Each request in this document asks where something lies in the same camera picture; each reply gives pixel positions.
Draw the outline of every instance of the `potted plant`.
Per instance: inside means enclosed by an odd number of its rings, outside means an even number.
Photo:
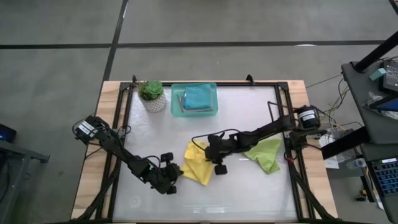
[[[159,112],[166,106],[166,97],[160,81],[146,81],[140,84],[138,97],[149,112]]]

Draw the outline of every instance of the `succulent plant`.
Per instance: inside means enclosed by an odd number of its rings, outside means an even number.
[[[163,86],[160,81],[146,81],[138,86],[138,94],[146,101],[156,100],[163,94]]]

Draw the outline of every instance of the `white pot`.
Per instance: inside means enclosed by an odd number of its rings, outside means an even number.
[[[138,94],[139,99],[141,100],[142,104],[144,105],[145,109],[149,112],[156,113],[161,111],[166,106],[166,96],[161,94],[156,100],[146,101],[142,99]]]

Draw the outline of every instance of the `green cloth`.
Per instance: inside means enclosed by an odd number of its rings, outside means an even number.
[[[280,139],[265,139],[243,154],[253,161],[258,161],[261,168],[267,174],[271,174],[280,170],[276,162],[276,155],[281,144],[282,140]]]

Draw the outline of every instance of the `black bracket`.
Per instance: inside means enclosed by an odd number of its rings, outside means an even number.
[[[250,81],[250,85],[254,86],[256,83],[254,82],[253,77],[249,74],[246,77],[246,81]]]
[[[119,86],[119,91],[127,90],[131,86],[131,82],[122,82]]]
[[[287,82],[278,82],[278,86],[281,87],[283,90],[289,90],[289,84]]]

